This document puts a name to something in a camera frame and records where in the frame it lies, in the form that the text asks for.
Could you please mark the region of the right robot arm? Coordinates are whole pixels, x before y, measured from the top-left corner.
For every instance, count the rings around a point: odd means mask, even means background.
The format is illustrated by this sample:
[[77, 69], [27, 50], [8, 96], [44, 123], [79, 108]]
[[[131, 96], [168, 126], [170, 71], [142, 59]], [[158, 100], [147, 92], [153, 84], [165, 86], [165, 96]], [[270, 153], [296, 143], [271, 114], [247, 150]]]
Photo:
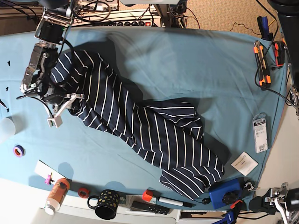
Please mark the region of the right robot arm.
[[75, 56], [74, 48], [66, 37], [83, 4], [80, 0], [43, 0], [41, 4], [43, 14], [35, 31], [35, 38], [39, 41], [33, 48], [20, 85], [23, 95], [18, 98], [28, 97], [40, 101], [48, 118], [55, 119], [79, 98], [76, 94], [78, 85], [71, 84], [71, 75], [62, 75], [59, 81], [52, 70], [56, 69], [63, 51], [58, 46], [67, 45], [71, 56]]

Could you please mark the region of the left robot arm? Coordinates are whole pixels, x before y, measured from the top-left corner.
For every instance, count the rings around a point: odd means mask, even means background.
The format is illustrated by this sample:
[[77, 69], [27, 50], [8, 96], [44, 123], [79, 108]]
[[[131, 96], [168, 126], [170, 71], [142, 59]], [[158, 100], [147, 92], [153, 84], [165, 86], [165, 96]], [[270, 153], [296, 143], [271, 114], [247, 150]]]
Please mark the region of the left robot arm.
[[[297, 0], [270, 0], [281, 36], [291, 54], [289, 83], [299, 86], [299, 2]], [[271, 187], [287, 182], [291, 189], [299, 186], [299, 112], [285, 106], [269, 158], [259, 182], [258, 195]]]

